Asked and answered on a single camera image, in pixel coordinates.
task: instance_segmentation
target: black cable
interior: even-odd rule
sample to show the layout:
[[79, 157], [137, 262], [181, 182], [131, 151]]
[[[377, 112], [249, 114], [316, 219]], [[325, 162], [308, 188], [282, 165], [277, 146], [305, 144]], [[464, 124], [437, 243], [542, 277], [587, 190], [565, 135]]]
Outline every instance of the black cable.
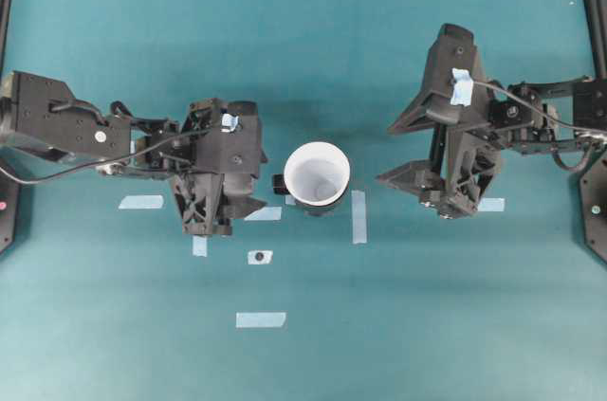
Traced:
[[87, 163], [72, 167], [70, 169], [66, 169], [64, 171], [52, 173], [51, 175], [41, 176], [40, 178], [31, 178], [31, 179], [27, 179], [27, 180], [23, 179], [23, 178], [19, 178], [18, 176], [13, 175], [12, 173], [10, 173], [6, 169], [4, 169], [2, 166], [0, 166], [0, 173], [2, 173], [4, 176], [7, 176], [12, 181], [19, 183], [20, 185], [39, 185], [41, 183], [46, 183], [47, 181], [56, 180], [58, 178], [61, 178], [62, 176], [70, 175], [72, 173], [83, 171], [85, 169], [92, 169], [95, 167], [105, 166], [107, 164], [116, 164], [119, 162], [128, 161], [134, 157], [145, 155], [146, 153], [151, 152], [166, 143], [173, 142], [174, 140], [179, 140], [179, 139], [185, 138], [185, 137], [202, 136], [202, 135], [207, 134], [212, 129], [219, 129], [219, 128], [221, 128], [221, 126], [214, 126], [212, 128], [201, 129], [198, 131], [189, 131], [187, 133], [177, 134], [175, 136], [167, 137], [164, 140], [161, 140], [160, 142], [155, 143], [154, 145], [150, 145], [149, 147], [146, 147], [142, 150], [139, 150], [138, 152], [134, 152], [129, 155], [118, 156], [118, 157], [114, 157], [111, 159], [106, 159], [104, 161], [87, 162]]
[[494, 85], [492, 83], [474, 81], [474, 84], [484, 86], [485, 88], [489, 88], [489, 89], [491, 89], [493, 91], [497, 91], [499, 93], [503, 93], [506, 96], [508, 96], [509, 98], [511, 98], [512, 100], [515, 100], [519, 104], [524, 105], [525, 107], [528, 107], [529, 109], [533, 110], [534, 112], [537, 112], [538, 114], [540, 114], [544, 118], [547, 118], [550, 121], [559, 124], [563, 128], [572, 129], [574, 131], [582, 131], [582, 132], [598, 133], [598, 134], [607, 135], [607, 131], [604, 131], [602, 129], [584, 128], [583, 126], [576, 126], [574, 124], [570, 124], [570, 123], [566, 123], [564, 121], [561, 121], [558, 118], [554, 118], [550, 114], [547, 114], [546, 112], [544, 112], [544, 111], [538, 109], [537, 107], [535, 107], [532, 103], [527, 102], [523, 98], [519, 98], [515, 94], [510, 93], [508, 90], [505, 90], [504, 88], [501, 88], [501, 87], [499, 87], [497, 85]]
[[588, 161], [590, 160], [590, 157], [594, 151], [595, 150], [593, 146], [590, 145], [579, 160], [579, 163], [574, 166], [568, 166], [564, 162], [562, 162], [559, 152], [552, 152], [552, 158], [554, 159], [554, 162], [557, 163], [557, 166], [559, 166], [564, 171], [577, 173], [583, 171], [586, 168], [586, 166], [588, 165]]

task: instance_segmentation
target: tape strip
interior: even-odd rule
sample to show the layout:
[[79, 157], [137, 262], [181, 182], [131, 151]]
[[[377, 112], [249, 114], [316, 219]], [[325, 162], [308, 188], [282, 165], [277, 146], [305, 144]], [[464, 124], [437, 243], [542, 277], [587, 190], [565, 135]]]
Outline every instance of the tape strip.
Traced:
[[503, 197], [486, 197], [481, 199], [478, 204], [479, 211], [504, 211], [505, 208], [506, 200]]
[[126, 195], [118, 205], [119, 210], [161, 209], [164, 197], [161, 195]]
[[194, 235], [192, 238], [192, 254], [196, 257], [207, 257], [207, 237]]
[[451, 70], [455, 85], [453, 86], [453, 96], [451, 96], [451, 105], [470, 105], [472, 102], [472, 88], [474, 81], [467, 69], [453, 68]]
[[367, 243], [367, 202], [364, 191], [352, 190], [352, 243]]
[[233, 133], [238, 126], [238, 116], [224, 114], [221, 117], [221, 125], [227, 126], [221, 129], [222, 133]]
[[286, 313], [236, 313], [236, 328], [280, 328]]
[[265, 265], [272, 262], [272, 251], [249, 251], [247, 261], [249, 265]]
[[263, 207], [247, 216], [245, 221], [279, 221], [282, 215], [282, 207]]

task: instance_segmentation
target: bolt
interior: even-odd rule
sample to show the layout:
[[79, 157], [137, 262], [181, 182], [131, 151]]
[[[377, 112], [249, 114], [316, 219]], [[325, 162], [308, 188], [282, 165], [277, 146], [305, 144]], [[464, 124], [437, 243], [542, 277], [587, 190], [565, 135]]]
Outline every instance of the bolt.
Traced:
[[107, 140], [107, 134], [104, 131], [97, 131], [95, 133], [95, 140], [99, 143], [104, 143], [104, 141]]
[[511, 105], [506, 110], [506, 115], [508, 118], [515, 118], [517, 115], [519, 115], [519, 108], [516, 105]]

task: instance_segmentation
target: mug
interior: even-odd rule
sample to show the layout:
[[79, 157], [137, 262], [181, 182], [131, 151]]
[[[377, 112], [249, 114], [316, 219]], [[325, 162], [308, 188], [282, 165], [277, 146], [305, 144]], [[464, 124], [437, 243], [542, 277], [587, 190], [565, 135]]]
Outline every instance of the mug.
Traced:
[[350, 162], [338, 147], [309, 142], [288, 158], [282, 174], [272, 177], [274, 193], [291, 194], [295, 204], [313, 216], [334, 209], [350, 183]]

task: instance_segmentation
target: mug handle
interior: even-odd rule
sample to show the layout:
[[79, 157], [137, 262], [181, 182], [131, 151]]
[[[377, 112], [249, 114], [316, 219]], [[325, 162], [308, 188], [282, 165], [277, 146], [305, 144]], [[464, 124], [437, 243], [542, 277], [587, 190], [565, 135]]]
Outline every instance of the mug handle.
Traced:
[[278, 195], [290, 194], [290, 192], [286, 188], [285, 176], [281, 173], [277, 173], [276, 175], [272, 176], [272, 189], [274, 190], [274, 193]]

